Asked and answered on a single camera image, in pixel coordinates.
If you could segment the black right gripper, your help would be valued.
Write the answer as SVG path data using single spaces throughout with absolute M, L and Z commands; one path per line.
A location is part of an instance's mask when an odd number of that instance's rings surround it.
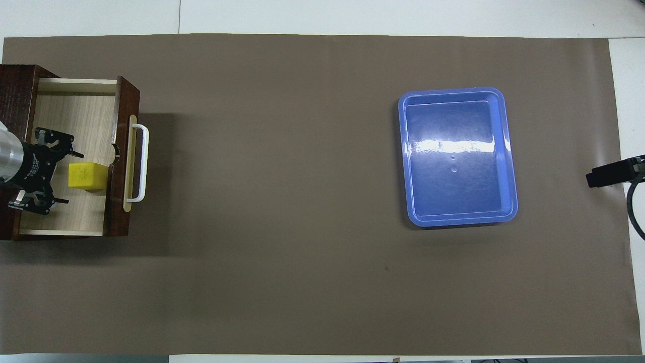
M 586 179 L 589 188 L 603 188 L 631 182 L 636 175 L 643 178 L 644 155 L 592 168 L 591 172 L 586 175 Z

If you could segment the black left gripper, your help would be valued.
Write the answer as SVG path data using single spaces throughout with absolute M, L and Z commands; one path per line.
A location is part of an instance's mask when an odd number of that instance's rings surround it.
M 72 155 L 84 158 L 75 151 L 75 137 L 60 131 L 37 127 L 34 131 L 36 145 L 22 143 L 23 161 L 18 172 L 10 179 L 11 188 L 18 194 L 8 202 L 16 210 L 49 215 L 56 204 L 69 204 L 69 200 L 56 198 L 51 187 L 55 166 L 61 158 Z

